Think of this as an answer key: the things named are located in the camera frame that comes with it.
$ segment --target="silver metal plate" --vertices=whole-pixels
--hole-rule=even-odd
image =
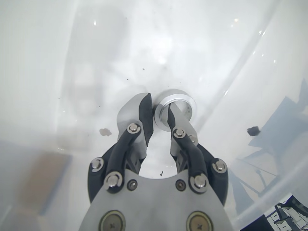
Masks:
[[[217,195],[209,186],[204,194],[196,194],[188,186],[188,171],[166,179],[140,177],[130,170],[125,171],[126,183],[135,179],[138,187],[129,191],[126,184],[117,194],[102,188],[93,200],[79,231],[97,231],[104,214],[120,211],[126,220],[126,231],[185,231],[186,221],[194,211],[204,212],[212,221],[215,231],[233,230]],[[176,181],[187,184],[184,191],[176,189]]]

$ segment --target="transparent plastic wall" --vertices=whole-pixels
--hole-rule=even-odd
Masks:
[[[307,2],[0,0],[1,230],[78,230],[119,109],[169,88],[229,167],[235,230],[289,192],[307,202]],[[140,175],[175,175],[169,150],[154,127]]]

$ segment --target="dark debris particle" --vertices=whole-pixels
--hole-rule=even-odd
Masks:
[[[247,132],[250,136],[257,136],[261,132],[258,126],[251,127],[247,129]]]

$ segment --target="plastic bin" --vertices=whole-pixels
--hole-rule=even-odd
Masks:
[[[289,192],[307,204],[307,4],[0,0],[0,229],[78,230],[119,109],[168,88],[195,99],[199,142],[229,167],[235,230]],[[140,175],[175,175],[169,147],[155,127]]]

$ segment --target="bolt head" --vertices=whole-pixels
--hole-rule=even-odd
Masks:
[[[119,181],[119,177],[118,176],[110,176],[107,179],[107,184],[108,184],[108,186],[110,188],[114,188],[118,184],[118,181]]]
[[[137,129],[138,129],[138,126],[134,123],[134,124],[132,124],[132,125],[129,127],[129,129],[130,129],[132,132],[136,132]]]
[[[205,185],[206,185],[206,180],[204,177],[202,176],[196,176],[195,177],[195,185],[198,187],[198,188],[203,188]]]
[[[127,189],[130,191],[134,191],[137,188],[137,186],[138,186],[138,183],[134,179],[128,181],[127,183]]]
[[[97,160],[97,159],[93,160],[91,163],[92,163],[92,168],[97,169],[101,166],[100,160]]]
[[[224,161],[218,160],[215,163],[213,163],[213,168],[218,172],[218,173],[225,173],[227,171],[227,165]]]
[[[176,186],[177,190],[179,190],[179,191],[184,191],[186,189],[186,184],[181,179],[176,181],[175,186]]]
[[[178,136],[183,136],[184,131],[181,130],[181,129],[177,129],[177,130],[176,130],[176,134],[177,134]]]

